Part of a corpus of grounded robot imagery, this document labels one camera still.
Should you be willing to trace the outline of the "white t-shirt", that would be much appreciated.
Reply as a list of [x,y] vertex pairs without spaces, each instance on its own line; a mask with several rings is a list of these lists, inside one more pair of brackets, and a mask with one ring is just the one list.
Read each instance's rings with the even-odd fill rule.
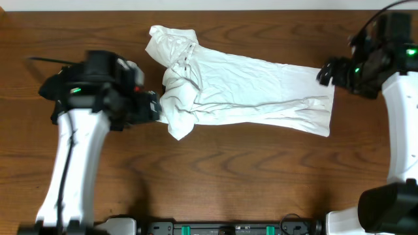
[[226,54],[201,46],[192,29],[153,25],[146,52],[166,67],[160,121],[177,140],[196,125],[260,123],[330,134],[334,87],[317,68]]

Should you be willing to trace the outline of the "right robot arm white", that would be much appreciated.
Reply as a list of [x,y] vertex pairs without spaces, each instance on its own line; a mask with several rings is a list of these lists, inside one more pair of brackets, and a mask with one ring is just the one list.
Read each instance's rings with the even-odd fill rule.
[[417,48],[380,48],[367,59],[332,57],[317,81],[371,99],[382,93],[391,151],[386,185],[363,192],[355,207],[328,213],[325,234],[416,234]]

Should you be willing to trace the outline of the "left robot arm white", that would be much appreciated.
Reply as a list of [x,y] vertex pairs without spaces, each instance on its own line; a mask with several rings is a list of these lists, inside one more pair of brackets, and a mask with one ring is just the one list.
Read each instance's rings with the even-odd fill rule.
[[110,131],[158,120],[158,95],[134,86],[43,85],[39,95],[55,102],[59,140],[52,179],[34,225],[19,234],[110,234],[95,225],[94,185]]

